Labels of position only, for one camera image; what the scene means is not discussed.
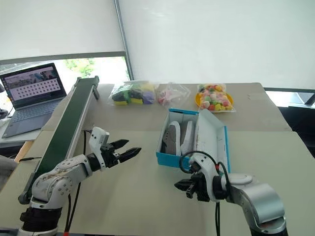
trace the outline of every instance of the laptop screen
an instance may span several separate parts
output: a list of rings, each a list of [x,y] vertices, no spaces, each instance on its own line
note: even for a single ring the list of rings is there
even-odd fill
[[[53,63],[0,75],[14,108],[66,96]]]

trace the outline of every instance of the blue shoe box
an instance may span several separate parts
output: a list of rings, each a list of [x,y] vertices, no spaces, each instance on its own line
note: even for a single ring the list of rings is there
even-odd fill
[[[182,123],[192,120],[195,127],[193,149],[204,151],[210,154],[217,162],[221,161],[231,172],[227,128],[218,120],[211,112],[204,109],[200,112],[186,111],[170,108],[166,116],[164,126],[157,145],[157,162],[160,165],[179,168],[179,160],[181,156],[171,155],[160,152],[162,147],[163,135],[172,121]],[[183,167],[189,169],[189,157],[183,160]]]

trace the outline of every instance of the robotic arm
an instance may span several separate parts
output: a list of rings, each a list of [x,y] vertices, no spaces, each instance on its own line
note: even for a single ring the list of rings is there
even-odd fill
[[[210,158],[194,154],[190,160],[190,179],[183,179],[175,187],[186,191],[192,198],[197,194],[199,201],[226,199],[242,207],[252,236],[287,236],[284,205],[266,183],[259,183],[255,177],[242,174],[216,175],[219,169]]]
[[[89,140],[91,154],[66,159],[35,180],[30,207],[20,217],[24,224],[19,229],[19,235],[55,235],[62,207],[78,183],[97,170],[104,171],[105,168],[131,159],[141,150],[135,147],[123,154],[117,154],[115,150],[123,147],[128,140],[108,144],[108,137],[109,133],[94,127]]]

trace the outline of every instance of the laptop keyboard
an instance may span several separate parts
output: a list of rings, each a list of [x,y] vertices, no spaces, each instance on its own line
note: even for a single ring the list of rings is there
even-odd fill
[[[29,119],[32,117],[38,117],[41,115],[52,113],[59,102],[60,100],[57,100],[16,111],[12,116],[11,122],[17,122],[24,119]]]

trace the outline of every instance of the plastic bag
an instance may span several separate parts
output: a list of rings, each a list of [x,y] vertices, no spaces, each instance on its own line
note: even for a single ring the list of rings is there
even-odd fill
[[[190,90],[175,83],[168,83],[166,89],[162,90],[158,96],[157,101],[166,108],[180,108],[190,95]]]
[[[226,93],[225,84],[198,85],[196,103],[200,109],[210,112],[234,112],[233,98]]]
[[[153,104],[154,85],[148,81],[126,81],[115,84],[109,98],[110,105]]]

